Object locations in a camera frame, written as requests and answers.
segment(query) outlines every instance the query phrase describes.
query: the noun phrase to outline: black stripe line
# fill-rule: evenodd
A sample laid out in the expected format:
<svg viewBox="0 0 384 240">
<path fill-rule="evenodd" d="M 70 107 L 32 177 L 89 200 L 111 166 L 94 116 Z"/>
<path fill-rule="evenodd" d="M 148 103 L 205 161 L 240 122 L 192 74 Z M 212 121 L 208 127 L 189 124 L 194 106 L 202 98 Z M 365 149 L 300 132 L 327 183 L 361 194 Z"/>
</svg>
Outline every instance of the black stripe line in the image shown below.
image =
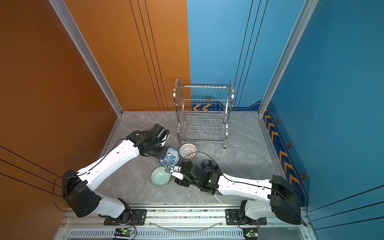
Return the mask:
<svg viewBox="0 0 384 240">
<path fill-rule="evenodd" d="M 249 24 L 249 18 L 251 17 L 252 5 L 253 5 L 253 0 L 252 0 L 252 3 L 251 3 L 251 9 L 249 10 L 249 16 L 248 16 L 247 27 L 245 28 L 245 34 L 244 34 L 244 40 L 243 40 L 243 46 L 241 47 L 240 58 L 239 58 L 239 64 L 237 65 L 237 71 L 236 71 L 236 76 L 235 76 L 235 83 L 233 84 L 233 87 L 236 87 L 236 78 L 237 78 L 237 73 L 239 72 L 239 66 L 240 66 L 241 55 L 243 54 L 243 48 L 244 48 L 244 42 L 245 42 L 245 36 L 247 35 L 247 29 L 248 29 L 248 24 Z"/>
<path fill-rule="evenodd" d="M 47 172 L 50 172 L 50 173 L 52 173 L 53 175 L 59 177 L 59 175 L 57 175 L 57 174 L 55 174 L 55 173 L 53 173 L 53 172 L 51 172 L 51 171 L 49 171 L 49 170 L 47 170 L 47 169 L 45 169 L 45 168 L 43 168 L 43 167 L 40 167 L 39 165 L 37 165 L 36 163 L 34 163 L 34 162 L 32 162 L 32 161 L 29 161 L 29 160 L 26 159 L 25 157 L 22 157 L 22 156 L 20 156 L 19 154 L 14 153 L 14 152 L 12 152 L 11 150 L 9 150 L 9 149 L 7 149 L 7 148 L 1 146 L 1 145 L 0 145 L 0 147 L 3 148 L 3 149 L 5 149 L 5 150 L 7 150 L 8 152 L 11 152 L 11 153 L 15 154 L 15 155 L 18 156 L 18 157 L 20 157 L 20 158 L 26 160 L 27 162 L 30 162 L 30 163 L 32 163 L 33 165 L 36 165 L 36 166 L 38 166 L 39 168 L 44 169 L 44 170 L 46 170 Z"/>
<path fill-rule="evenodd" d="M 157 95 L 156 95 L 156 91 L 155 91 L 155 86 L 153 85 L 153 80 L 152 80 L 152 76 L 151 76 L 151 71 L 149 70 L 149 65 L 148 65 L 147 57 L 145 56 L 145 51 L 144 51 L 143 42 L 141 41 L 141 36 L 140 36 L 140 32 L 139 32 L 139 27 L 137 26 L 135 13 L 133 12 L 133 7 L 132 7 L 132 2 L 131 2 L 131 0 L 129 0 L 129 3 L 130 3 L 130 5 L 131 5 L 133 18 L 135 19 L 136 28 L 137 28 L 137 33 L 139 34 L 139 38 L 140 38 L 140 42 L 141 42 L 141 47 L 143 48 L 143 53 L 144 53 L 144 57 L 145 57 L 145 62 L 147 62 L 147 67 L 148 67 L 149 77 L 151 78 L 152 87 L 153 87 L 153 92 L 155 93 L 157 106 L 159 107 L 159 111 L 161 111 L 161 110 L 160 110 L 159 101 L 158 101 L 158 99 L 157 99 Z"/>
<path fill-rule="evenodd" d="M 370 191 L 372 191 L 372 190 L 375 190 L 375 189 L 378 189 L 378 188 L 381 188 L 381 187 L 384 187 L 384 185 L 381 185 L 381 186 L 378 186 L 378 187 L 375 187 L 375 188 L 369 189 L 369 190 L 367 190 L 367 191 L 365 191 L 365 192 L 361 192 L 361 193 L 359 193 L 359 194 L 356 194 L 356 195 L 353 195 L 353 196 L 350 196 L 350 197 L 347 197 L 347 198 L 344 198 L 344 199 L 338 200 L 338 201 L 336 201 L 336 202 L 333 202 L 333 203 L 331 203 L 331 204 L 327 204 L 327 205 L 325 205 L 325 206 L 322 206 L 322 207 L 318 207 L 318 208 L 316 208 L 316 209 L 313 209 L 313 210 L 311 210 L 311 211 L 308 211 L 308 212 L 312 212 L 312 211 L 315 211 L 315 210 L 321 209 L 321 208 L 323 208 L 323 207 L 327 207 L 327 206 L 329 206 L 329 205 L 332 205 L 332 204 L 335 204 L 335 203 L 338 203 L 338 202 L 341 202 L 341 201 L 347 200 L 347 199 L 349 199 L 349 198 L 352 198 L 352 197 L 356 197 L 356 196 L 358 196 L 358 195 L 361 195 L 361 194 L 364 194 L 364 193 L 370 192 Z"/>
<path fill-rule="evenodd" d="M 143 28 L 144 28 L 145 38 L 147 39 L 149 55 L 151 56 L 151 61 L 152 61 L 152 66 L 153 66 L 153 71 L 155 72 L 155 77 L 156 77 L 156 82 L 157 82 L 157 88 L 159 89 L 159 94 L 160 94 L 161 104 L 163 105 L 163 111 L 164 111 L 165 109 L 164 109 L 163 98 L 162 98 L 162 96 L 161 96 L 161 92 L 160 92 L 159 81 L 157 80 L 157 74 L 156 74 L 155 64 L 153 63 L 153 57 L 152 57 L 152 53 L 151 53 L 151 48 L 149 47 L 149 41 L 148 41 L 148 37 L 147 37 L 147 31 L 145 30 L 145 25 L 144 25 L 143 15 L 141 14 L 141 9 L 140 9 L 139 0 L 137 0 L 137 5 L 139 6 L 139 11 L 140 11 L 140 16 L 141 16 L 141 21 L 143 22 Z"/>
<path fill-rule="evenodd" d="M 33 174 L 33 173 L 31 173 L 31 172 L 29 172 L 29 171 L 27 171 L 27 170 L 25 170 L 25 169 L 22 169 L 21 167 L 18 167 L 18 166 L 16 166 L 16 165 L 13 165 L 12 163 L 7 162 L 7 161 L 5 161 L 5 160 L 3 160 L 3 159 L 1 159 L 1 158 L 0 158 L 0 161 L 3 161 L 3 162 L 5 162 L 5 163 L 8 163 L 8 164 L 11 165 L 11 166 L 17 167 L 18 169 L 23 170 L 23 171 L 25 171 L 25 172 L 27 172 L 27 173 L 29 173 L 29 174 L 32 174 L 32 175 L 34 175 L 34 176 L 36 176 L 36 177 L 38 177 L 38 178 L 41 178 L 41 179 L 43 179 L 43 180 L 46 180 L 47 182 L 53 183 L 53 182 L 51 182 L 51 181 L 49 181 L 49 180 L 47 180 L 47 179 L 45 179 L 45 178 L 42 178 L 42 177 L 37 176 L 36 174 Z"/>
<path fill-rule="evenodd" d="M 42 188 L 36 187 L 36 186 L 34 186 L 34 185 L 32 185 L 32 184 L 29 184 L 29 183 L 23 182 L 23 181 L 21 181 L 21 180 L 18 180 L 18 179 L 14 178 L 14 177 L 11 177 L 11 176 L 8 176 L 8 175 L 5 175 L 5 174 L 3 174 L 3 173 L 0 173 L 0 174 L 1 174 L 1 175 L 3 175 L 3 176 L 9 177 L 9 178 L 11 178 L 11 179 L 13 179 L 13 180 L 16 180 L 16 181 L 19 181 L 19 182 L 25 183 L 26 185 L 29 185 L 29 186 L 35 187 L 35 188 L 37 188 L 37 189 L 40 189 L 40 190 L 43 190 L 43 191 L 45 191 L 45 192 L 49 192 L 50 194 L 52 194 L 52 192 L 50 192 L 50 191 L 47 191 L 47 190 L 45 190 L 45 189 L 42 189 Z"/>
<path fill-rule="evenodd" d="M 262 28 L 263 19 L 264 19 L 265 10 L 266 10 L 266 7 L 267 7 L 267 5 L 268 5 L 268 0 L 267 0 L 267 2 L 266 2 L 266 4 L 265 4 L 264 14 L 263 14 L 263 17 L 262 17 L 262 21 L 261 21 L 261 23 L 260 23 L 259 32 L 257 33 L 257 37 L 256 37 L 255 46 L 253 47 L 253 52 L 252 52 L 252 56 L 251 56 L 251 61 L 249 62 L 249 66 L 248 66 L 247 75 L 245 76 L 245 80 L 244 80 L 243 90 L 241 91 L 241 95 L 240 95 L 240 99 L 239 99 L 239 104 L 238 104 L 237 106 L 240 106 L 241 97 L 243 96 L 243 91 L 244 91 L 244 87 L 245 87 L 245 82 L 247 81 L 247 77 L 248 77 L 249 68 L 251 67 L 251 62 L 252 62 L 253 54 L 254 54 L 254 52 L 255 52 L 255 48 L 256 48 L 257 39 L 259 38 L 260 29 Z"/>
<path fill-rule="evenodd" d="M 159 57 L 157 56 L 156 45 L 155 45 L 155 39 L 154 39 L 154 37 L 153 37 L 151 21 L 150 21 L 150 19 L 149 19 L 149 13 L 148 13 L 148 8 L 147 8 L 147 1 L 144 0 L 144 2 L 145 2 L 145 8 L 147 9 L 147 16 L 148 16 L 148 21 L 149 21 L 149 27 L 150 27 L 150 29 L 151 29 L 152 40 L 153 40 L 153 46 L 155 47 L 155 54 L 156 54 L 156 58 L 157 58 L 157 65 L 159 66 L 159 72 L 160 72 L 161 84 L 163 85 L 164 97 L 165 97 L 165 99 L 166 99 L 167 110 L 169 111 L 169 108 L 168 108 L 168 102 L 167 102 L 167 94 L 166 94 L 166 91 L 165 91 L 165 89 L 164 89 L 163 77 L 161 76 L 161 69 L 160 69 L 160 64 L 159 64 Z"/>
<path fill-rule="evenodd" d="M 251 33 L 251 39 L 249 40 L 247 54 L 245 55 L 245 61 L 244 61 L 243 71 L 241 72 L 241 77 L 240 77 L 239 87 L 237 88 L 237 92 L 236 92 L 235 103 L 233 104 L 234 106 L 235 106 L 235 104 L 236 104 L 237 95 L 238 95 L 238 93 L 239 93 L 240 84 L 241 84 L 241 79 L 243 78 L 243 73 L 244 73 L 245 64 L 247 63 L 247 57 L 248 57 L 249 47 L 251 46 L 251 41 L 252 41 L 253 31 L 254 31 L 254 29 L 255 29 L 256 19 L 257 19 L 257 15 L 259 14 L 259 9 L 260 9 L 260 3 L 261 3 L 261 2 L 262 2 L 262 0 L 260 0 L 260 2 L 259 2 L 259 7 L 257 8 L 256 18 L 255 18 L 255 22 L 254 22 L 254 24 L 253 24 L 252 33 Z"/>
<path fill-rule="evenodd" d="M 345 212 L 341 212 L 341 213 L 338 213 L 338 214 L 333 214 L 333 215 L 330 215 L 330 216 L 326 216 L 326 217 L 322 217 L 322 218 L 318 218 L 318 219 L 315 219 L 315 220 L 311 220 L 311 222 L 313 221 L 316 221 L 316 220 L 320 220 L 320 219 L 323 219 L 323 218 L 327 218 L 327 217 L 333 217 L 333 216 L 336 216 L 336 215 L 339 215 L 339 214 L 344 214 L 346 212 L 351 212 L 351 211 L 355 211 L 355 210 L 359 210 L 359 209 L 363 209 L 363 208 L 366 208 L 366 207 L 370 207 L 370 206 L 375 206 L 377 204 L 382 204 L 384 201 L 382 202 L 377 202 L 375 204 L 371 204 L 371 205 L 367 205 L 367 206 L 364 206 L 364 207 L 358 207 L 356 209 L 351 209 L 351 210 L 348 210 L 348 211 L 345 211 Z"/>
<path fill-rule="evenodd" d="M 314 229 L 314 230 L 320 230 L 320 229 L 326 229 L 326 228 L 331 228 L 331 227 L 344 226 L 344 225 L 353 224 L 353 223 L 359 223 L 359 222 L 367 222 L 367 221 L 376 220 L 376 219 L 381 219 L 381 218 L 384 218 L 384 216 L 383 216 L 383 217 L 376 217 L 376 218 L 366 219 L 366 220 L 361 220 L 361 221 L 356 221 L 356 222 L 350 222 L 350 223 L 339 224 L 339 225 L 330 226 L 330 227 L 322 227 L 322 228 L 318 228 L 318 229 Z"/>
<path fill-rule="evenodd" d="M 251 108 L 251 107 L 253 107 L 255 104 L 257 104 L 257 103 L 261 103 L 260 101 L 259 102 L 255 102 L 255 103 L 253 103 L 251 106 L 249 106 L 249 107 L 243 107 L 243 108 Z"/>
</svg>

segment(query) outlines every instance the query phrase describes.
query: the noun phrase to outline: wall panel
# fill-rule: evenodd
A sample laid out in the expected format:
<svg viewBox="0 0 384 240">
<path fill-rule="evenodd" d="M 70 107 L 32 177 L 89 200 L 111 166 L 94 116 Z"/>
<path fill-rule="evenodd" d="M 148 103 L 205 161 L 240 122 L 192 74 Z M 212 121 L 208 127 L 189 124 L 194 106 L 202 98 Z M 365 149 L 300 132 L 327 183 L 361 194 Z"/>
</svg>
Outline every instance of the wall panel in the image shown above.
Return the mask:
<svg viewBox="0 0 384 240">
<path fill-rule="evenodd" d="M 0 3 L 0 145 L 62 175 L 95 161 L 116 114 L 47 0 Z M 49 181 L 55 175 L 0 148 L 0 159 Z M 0 161 L 0 173 L 52 184 Z M 3 239 L 51 239 L 64 213 L 51 194 L 0 175 Z M 55 192 L 60 195 L 61 189 Z M 58 205 L 66 210 L 60 197 Z"/>
<path fill-rule="evenodd" d="M 173 108 L 190 82 L 186 0 L 65 0 L 124 111 Z"/>
<path fill-rule="evenodd" d="M 319 240 L 382 239 L 383 11 L 319 1 L 272 98 L 310 179 Z"/>
<path fill-rule="evenodd" d="M 235 107 L 260 101 L 304 0 L 188 0 L 191 82 L 235 87 Z"/>
</svg>

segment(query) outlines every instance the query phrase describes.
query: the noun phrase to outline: orange wall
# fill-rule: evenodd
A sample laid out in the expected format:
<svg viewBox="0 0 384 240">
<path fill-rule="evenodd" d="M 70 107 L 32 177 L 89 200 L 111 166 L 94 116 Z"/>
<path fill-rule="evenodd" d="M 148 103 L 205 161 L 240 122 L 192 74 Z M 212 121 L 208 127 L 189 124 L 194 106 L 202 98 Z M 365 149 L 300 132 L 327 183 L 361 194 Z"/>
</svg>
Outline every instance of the orange wall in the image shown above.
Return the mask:
<svg viewBox="0 0 384 240">
<path fill-rule="evenodd" d="M 124 111 L 172 110 L 190 83 L 186 0 L 65 0 Z"/>
<path fill-rule="evenodd" d="M 95 161 L 116 114 L 48 0 L 1 1 L 0 19 L 0 145 L 58 175 Z M 0 159 L 55 179 L 1 148 Z M 3 161 L 0 173 L 52 188 Z M 64 213 L 51 194 L 0 180 L 1 239 L 52 239 Z M 60 197 L 56 202 L 67 209 Z"/>
</svg>

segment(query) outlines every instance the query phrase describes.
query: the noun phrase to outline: black cable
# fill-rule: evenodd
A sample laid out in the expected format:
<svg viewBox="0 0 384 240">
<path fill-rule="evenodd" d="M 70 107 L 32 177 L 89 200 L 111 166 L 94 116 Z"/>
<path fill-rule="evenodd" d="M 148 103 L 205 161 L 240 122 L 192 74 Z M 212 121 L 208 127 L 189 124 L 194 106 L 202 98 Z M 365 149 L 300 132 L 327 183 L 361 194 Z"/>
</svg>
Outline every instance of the black cable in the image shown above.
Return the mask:
<svg viewBox="0 0 384 240">
<path fill-rule="evenodd" d="M 55 179 L 55 182 L 53 183 L 53 187 L 52 187 L 52 201 L 53 201 L 53 204 L 54 204 L 55 207 L 56 207 L 59 211 L 61 211 L 61 212 L 73 212 L 73 210 L 70 210 L 70 211 L 64 211 L 64 210 L 60 209 L 60 208 L 57 206 L 56 202 L 55 202 L 55 197 L 54 197 L 53 193 L 55 192 L 55 184 L 56 184 L 56 181 L 57 181 L 57 179 L 59 179 L 59 178 L 60 178 L 60 177 L 57 177 L 57 178 Z"/>
<path fill-rule="evenodd" d="M 143 42 L 141 41 L 141 36 L 140 36 L 140 32 L 139 32 L 139 27 L 138 27 L 138 25 L 137 25 L 137 21 L 136 21 L 135 13 L 133 12 L 133 7 L 132 7 L 131 0 L 129 0 L 129 4 L 131 5 L 132 14 L 133 14 L 133 19 L 135 20 L 135 23 L 136 23 L 137 33 L 139 34 L 139 39 L 140 39 L 140 42 L 141 42 L 141 47 L 143 48 L 144 58 L 145 58 L 145 62 L 147 63 L 148 72 L 149 72 L 149 77 L 151 78 L 152 87 L 153 87 L 153 92 L 155 93 L 157 106 L 159 107 L 159 111 L 161 111 L 161 110 L 160 110 L 160 105 L 159 105 L 159 100 L 157 99 L 157 94 L 156 94 L 156 90 L 155 90 L 155 85 L 153 84 L 153 80 L 152 80 L 152 76 L 151 76 L 151 71 L 149 70 L 149 65 L 148 65 L 148 61 L 147 61 L 147 56 L 145 55 L 144 45 L 143 45 Z"/>
<path fill-rule="evenodd" d="M 256 25 L 257 15 L 259 14 L 260 3 L 261 3 L 261 0 L 259 1 L 259 7 L 257 8 L 255 22 L 253 23 L 253 28 L 252 28 L 252 33 L 251 33 L 251 39 L 249 40 L 248 49 L 247 49 L 247 54 L 245 55 L 245 61 L 244 61 L 243 71 L 241 72 L 240 82 L 239 82 L 239 86 L 238 86 L 238 88 L 237 88 L 236 98 L 235 98 L 235 103 L 233 104 L 233 106 L 235 106 L 236 101 L 237 101 L 237 95 L 239 94 L 239 89 L 240 89 L 240 85 L 241 85 L 241 79 L 243 78 L 243 73 L 244 73 L 245 64 L 247 63 L 247 57 L 248 57 L 249 47 L 251 46 L 251 41 L 252 41 L 253 31 L 255 30 L 255 25 Z"/>
<path fill-rule="evenodd" d="M 8 152 L 11 152 L 11 153 L 15 154 L 15 155 L 16 155 L 16 156 L 18 156 L 18 157 L 20 157 L 20 158 L 22 158 L 22 159 L 26 160 L 27 162 L 30 162 L 30 163 L 32 163 L 33 165 L 36 165 L 36 166 L 38 166 L 39 168 L 41 168 L 41 169 L 44 169 L 44 170 L 46 170 L 47 172 L 50 172 L 50 173 L 52 173 L 53 175 L 55 175 L 55 176 L 57 176 L 57 177 L 59 176 L 59 175 L 57 175 L 57 174 L 55 174 L 55 173 L 53 173 L 53 172 L 51 172 L 51 171 L 49 171 L 49 170 L 47 170 L 47 169 L 45 169 L 45 168 L 43 168 L 43 167 L 41 167 L 41 166 L 37 165 L 37 164 L 36 164 L 36 163 L 34 163 L 34 162 L 32 162 L 32 161 L 29 161 L 29 160 L 28 160 L 28 159 L 26 159 L 25 157 L 22 157 L 22 156 L 20 156 L 19 154 L 12 152 L 11 150 L 9 150 L 9 149 L 7 149 L 7 148 L 5 148 L 5 147 L 1 146 L 1 145 L 0 145 L 0 147 L 1 147 L 1 148 L 3 148 L 3 149 L 5 149 L 5 150 L 7 150 Z"/>
<path fill-rule="evenodd" d="M 244 80 L 244 86 L 245 86 L 245 82 L 247 81 L 247 77 L 248 77 L 248 72 L 249 72 L 249 68 L 251 66 L 251 63 L 252 63 L 252 58 L 253 58 L 253 54 L 255 52 L 255 48 L 256 48 L 256 43 L 257 43 L 257 40 L 259 38 L 259 33 L 260 33 L 260 29 L 262 27 L 262 24 L 263 24 L 263 19 L 264 19 L 264 15 L 265 15 L 265 10 L 266 10 L 266 7 L 268 5 L 268 0 L 266 2 L 266 5 L 265 5 L 265 9 L 264 9 L 264 13 L 263 13 L 263 17 L 262 17 L 262 21 L 260 23 L 260 27 L 259 27 L 259 32 L 257 33 L 257 37 L 256 37 L 256 42 L 255 42 L 255 46 L 253 47 L 253 52 L 252 52 L 252 56 L 251 56 L 251 61 L 249 62 L 249 66 L 248 66 L 248 71 L 247 71 L 247 75 L 245 76 L 245 80 Z M 237 107 L 240 106 L 240 101 L 241 101 L 241 97 L 243 96 L 243 91 L 244 91 L 244 87 L 243 87 L 243 90 L 241 91 L 241 95 L 240 95 L 240 99 L 239 99 L 239 103 L 237 105 Z"/>
<path fill-rule="evenodd" d="M 133 227 L 135 228 L 135 236 L 131 239 L 131 240 L 134 240 L 135 239 L 135 237 L 137 236 L 137 229 L 136 229 L 136 227 L 135 227 L 135 225 L 133 225 Z"/>
<path fill-rule="evenodd" d="M 249 10 L 247 27 L 245 28 L 245 34 L 244 34 L 244 39 L 243 39 L 243 46 L 241 47 L 239 64 L 237 65 L 237 71 L 236 71 L 235 82 L 234 82 L 234 84 L 233 84 L 233 87 L 236 87 L 236 78 L 237 78 L 237 73 L 239 72 L 239 66 L 240 66 L 241 55 L 243 54 L 243 48 L 244 48 L 244 42 L 245 42 L 245 36 L 247 35 L 248 24 L 249 24 L 249 18 L 251 17 L 252 5 L 253 5 L 253 0 L 252 0 L 252 3 L 251 3 L 251 9 Z"/>
<path fill-rule="evenodd" d="M 321 209 L 321 208 L 323 208 L 323 207 L 327 207 L 327 206 L 329 206 L 329 205 L 332 205 L 332 204 L 335 204 L 335 203 L 338 203 L 338 202 L 341 202 L 341 201 L 347 200 L 347 199 L 349 199 L 349 198 L 353 198 L 353 197 L 356 197 L 356 196 L 358 196 L 358 195 L 361 195 L 361 194 L 364 194 L 364 193 L 370 192 L 370 191 L 372 191 L 372 190 L 376 190 L 376 189 L 378 189 L 378 188 L 381 188 L 381 187 L 384 187 L 384 185 L 381 185 L 381 186 L 378 186 L 378 187 L 374 187 L 374 188 L 372 188 L 372 189 L 369 189 L 369 190 L 366 190 L 366 191 L 364 191 L 364 192 L 361 192 L 361 193 L 358 193 L 358 194 L 352 195 L 352 196 L 350 196 L 350 197 L 347 197 L 347 198 L 344 198 L 344 199 L 338 200 L 338 201 L 336 201 L 336 202 L 333 202 L 333 203 L 331 203 L 331 204 L 327 204 L 327 205 L 325 205 L 325 206 L 322 206 L 322 207 L 318 207 L 318 208 L 316 208 L 316 209 L 313 209 L 313 210 L 310 210 L 310 211 L 308 211 L 308 212 L 312 212 L 312 211 L 315 211 L 315 210 Z"/>
<path fill-rule="evenodd" d="M 159 66 L 160 79 L 161 79 L 161 84 L 163 85 L 163 91 L 164 91 L 164 97 L 165 97 L 165 99 L 166 99 L 167 110 L 169 111 L 169 108 L 168 108 L 168 102 L 167 102 L 167 95 L 166 95 L 166 91 L 165 91 L 165 89 L 164 89 L 163 77 L 161 76 L 161 69 L 160 69 L 160 64 L 159 64 L 159 57 L 157 56 L 156 45 L 155 45 L 155 39 L 154 39 L 154 37 L 153 37 L 153 32 L 152 32 L 152 27 L 151 27 L 151 20 L 149 19 L 149 13 L 148 13 L 148 8 L 147 8 L 147 2 L 144 0 L 144 3 L 145 3 L 145 8 L 146 8 L 146 10 L 147 10 L 147 16 L 148 16 L 149 27 L 150 27 L 150 29 L 151 29 L 152 40 L 153 40 L 153 46 L 155 47 L 155 54 L 156 54 L 156 58 L 157 58 L 157 65 Z"/>
<path fill-rule="evenodd" d="M 115 147 L 116 147 L 116 145 L 118 144 L 118 142 L 120 141 L 120 140 L 125 140 L 125 138 L 121 138 L 121 139 L 118 139 L 117 141 L 116 141 L 116 144 L 115 144 L 115 146 L 113 146 L 112 147 L 112 149 L 107 153 L 107 154 L 105 154 L 104 155 L 104 157 L 98 162 L 98 163 L 96 163 L 96 165 L 95 166 L 93 166 L 93 167 L 91 167 L 91 169 L 89 169 L 88 170 L 88 172 L 90 171 L 90 170 L 92 170 L 94 167 L 96 167 L 113 149 L 115 149 Z M 55 202 L 55 198 L 54 198 L 54 196 L 53 196 L 53 193 L 54 193 L 54 190 L 55 190 L 55 185 L 56 185 L 56 181 L 57 181 L 57 179 L 59 179 L 59 178 L 61 178 L 61 179 L 63 179 L 63 178 L 71 178 L 71 177 L 79 177 L 79 176 L 82 176 L 82 175 L 84 175 L 84 174 L 86 174 L 87 172 L 84 172 L 84 173 L 82 173 L 82 174 L 80 174 L 80 175 L 75 175 L 75 176 L 70 176 L 70 177 L 57 177 L 56 179 L 55 179 L 55 181 L 54 181 L 54 183 L 53 183 L 53 187 L 52 187 L 52 201 L 53 201 L 53 204 L 55 205 L 55 207 L 59 210 L 59 211 L 61 211 L 61 212 L 73 212 L 73 210 L 71 210 L 71 211 L 64 211 L 64 210 L 62 210 L 62 209 L 60 209 L 58 206 L 57 206 L 57 204 L 56 204 L 56 202 Z"/>
<path fill-rule="evenodd" d="M 12 163 L 7 162 L 7 161 L 5 161 L 5 160 L 3 160 L 3 159 L 0 159 L 0 161 L 3 161 L 3 162 L 5 162 L 5 163 L 8 163 L 8 164 L 11 165 L 11 166 L 17 167 L 18 169 L 23 170 L 23 171 L 25 171 L 25 172 L 27 172 L 27 173 L 29 173 L 29 174 L 32 174 L 32 175 L 34 175 L 34 176 L 36 176 L 36 177 L 38 177 L 38 178 L 41 178 L 41 179 L 43 179 L 43 180 L 46 180 L 47 182 L 53 183 L 53 182 L 51 182 L 51 181 L 49 181 L 49 180 L 47 180 L 47 179 L 45 179 L 45 178 L 42 178 L 42 177 L 40 177 L 40 176 L 38 176 L 38 175 L 36 175 L 36 174 L 33 174 L 33 173 L 31 173 L 31 172 L 29 172 L 29 171 L 27 171 L 27 170 L 25 170 L 25 169 L 23 169 L 23 168 L 21 168 L 21 167 L 18 167 L 18 166 L 16 166 L 16 165 L 13 165 Z"/>
<path fill-rule="evenodd" d="M 212 161 L 215 161 L 215 160 L 213 160 L 213 158 L 211 158 L 211 156 L 209 156 L 209 155 L 206 154 L 205 152 L 200 152 L 200 153 L 203 153 L 203 154 L 207 155 L 210 159 L 212 159 Z M 295 208 L 294 208 L 294 207 L 292 206 L 292 204 L 288 201 L 288 199 L 286 199 L 286 197 L 284 197 L 280 192 L 276 191 L 275 189 L 272 189 L 272 188 L 269 188 L 269 187 L 263 187 L 263 186 L 260 186 L 260 185 L 250 184 L 250 183 L 246 183 L 246 182 L 237 182 L 237 181 L 233 181 L 233 180 L 228 179 L 226 176 L 224 176 L 224 174 L 223 174 L 222 176 L 223 176 L 225 179 L 227 179 L 228 181 L 231 181 L 231 182 L 242 183 L 242 184 L 247 184 L 247 185 L 251 185 L 251 186 L 255 186 L 255 187 L 261 187 L 261 188 L 271 189 L 272 191 L 274 191 L 274 192 L 280 194 L 280 195 L 287 201 L 287 203 L 289 203 L 289 205 L 292 207 L 292 209 L 293 209 L 293 211 L 295 212 L 296 216 L 299 217 L 299 214 L 296 212 Z M 301 222 L 303 223 L 303 225 L 306 227 L 307 225 L 305 224 L 304 220 L 303 220 L 301 217 L 299 217 L 299 218 L 300 218 Z"/>
<path fill-rule="evenodd" d="M 92 169 L 93 169 L 94 167 L 96 167 L 99 163 L 101 163 L 101 161 L 102 161 L 102 160 L 103 160 L 103 159 L 104 159 L 110 152 L 112 152 L 113 149 L 115 149 L 115 147 L 117 146 L 117 144 L 119 143 L 120 140 L 125 140 L 125 138 L 120 138 L 120 139 L 118 139 L 118 140 L 116 141 L 115 146 L 113 146 L 113 148 L 112 148 L 107 154 L 105 154 L 105 156 L 104 156 L 98 163 L 96 163 L 95 166 L 91 167 L 91 169 L 89 169 L 88 171 L 92 170 Z"/>
<path fill-rule="evenodd" d="M 0 175 L 3 175 L 3 176 L 6 176 L 6 177 L 9 177 L 9 178 L 11 178 L 11 179 L 13 179 L 13 180 L 16 180 L 16 181 L 22 182 L 22 183 L 24 183 L 24 184 L 26 184 L 26 185 L 29 185 L 29 186 L 31 186 L 31 187 L 35 187 L 35 188 L 37 188 L 37 189 L 43 190 L 44 192 L 48 192 L 48 193 L 51 193 L 50 191 L 47 191 L 47 190 L 45 190 L 45 189 L 42 189 L 42 188 L 36 187 L 35 185 L 32 185 L 32 184 L 29 184 L 29 183 L 23 182 L 23 181 L 21 181 L 21 180 L 18 180 L 18 179 L 14 178 L 14 177 L 11 177 L 11 176 L 8 176 L 8 175 L 5 175 L 5 174 L 3 174 L 3 173 L 0 173 Z"/>
<path fill-rule="evenodd" d="M 143 23 L 143 28 L 144 28 L 145 38 L 147 39 L 148 50 L 149 50 L 149 55 L 151 56 L 151 61 L 152 61 L 152 66 L 153 66 L 153 71 L 155 72 L 155 78 L 156 78 L 156 82 L 157 82 L 157 88 L 159 89 L 159 94 L 160 94 L 161 104 L 163 105 L 163 111 L 165 111 L 164 103 L 163 103 L 163 98 L 162 98 L 162 96 L 161 96 L 161 91 L 160 91 L 159 81 L 157 80 L 157 74 L 156 74 L 156 69 L 155 69 L 155 63 L 153 62 L 153 57 L 152 57 L 152 53 L 151 53 L 151 48 L 149 47 L 149 41 L 148 41 L 148 37 L 147 37 L 147 31 L 145 30 L 145 25 L 144 25 L 143 15 L 141 14 L 141 9 L 140 9 L 139 0 L 137 0 L 137 5 L 139 6 L 139 11 L 140 11 L 140 16 L 141 16 L 141 21 L 142 21 L 142 23 Z"/>
</svg>

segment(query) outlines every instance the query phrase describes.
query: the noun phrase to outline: stainless steel dish rack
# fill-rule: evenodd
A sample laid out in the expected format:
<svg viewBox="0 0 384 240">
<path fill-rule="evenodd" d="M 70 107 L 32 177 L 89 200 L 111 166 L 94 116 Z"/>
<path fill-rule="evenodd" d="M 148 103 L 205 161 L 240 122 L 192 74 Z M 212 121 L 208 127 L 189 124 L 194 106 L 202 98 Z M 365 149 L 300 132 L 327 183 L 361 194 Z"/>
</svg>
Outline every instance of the stainless steel dish rack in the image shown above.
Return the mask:
<svg viewBox="0 0 384 240">
<path fill-rule="evenodd" d="M 222 85 L 181 85 L 173 90 L 175 113 L 181 141 L 223 142 L 227 147 L 228 121 L 233 105 L 232 83 Z"/>
</svg>

